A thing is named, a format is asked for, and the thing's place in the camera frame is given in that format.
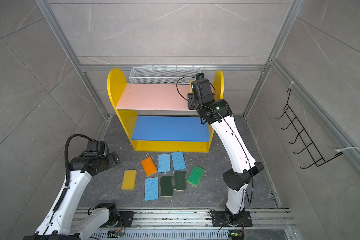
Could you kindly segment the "yellow sponge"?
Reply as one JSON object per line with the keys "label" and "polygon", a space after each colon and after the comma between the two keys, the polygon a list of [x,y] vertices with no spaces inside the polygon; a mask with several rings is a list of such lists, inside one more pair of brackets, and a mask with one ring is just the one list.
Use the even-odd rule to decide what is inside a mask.
{"label": "yellow sponge", "polygon": [[137,179],[137,171],[136,170],[126,170],[123,176],[123,182],[121,189],[123,191],[131,191],[135,189]]}

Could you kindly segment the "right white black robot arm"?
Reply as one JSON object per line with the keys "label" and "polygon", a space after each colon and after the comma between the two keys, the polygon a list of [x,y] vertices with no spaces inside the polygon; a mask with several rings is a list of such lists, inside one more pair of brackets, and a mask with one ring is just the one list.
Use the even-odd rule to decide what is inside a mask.
{"label": "right white black robot arm", "polygon": [[209,124],[218,134],[231,161],[231,169],[223,173],[224,182],[228,186],[224,215],[229,224],[236,225],[245,215],[247,187],[264,166],[248,151],[227,101],[215,100],[209,80],[198,79],[190,85],[192,92],[188,94],[188,108],[196,110],[202,124]]}

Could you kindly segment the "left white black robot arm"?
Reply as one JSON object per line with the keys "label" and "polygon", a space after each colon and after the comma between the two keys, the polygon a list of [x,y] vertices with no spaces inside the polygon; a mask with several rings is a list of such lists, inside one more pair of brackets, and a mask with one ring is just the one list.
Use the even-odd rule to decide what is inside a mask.
{"label": "left white black robot arm", "polygon": [[92,177],[119,162],[116,152],[110,152],[103,141],[88,141],[87,149],[69,160],[65,156],[66,179],[46,218],[33,235],[25,240],[87,240],[100,227],[114,227],[120,215],[114,203],[96,205],[76,226],[72,221]]}

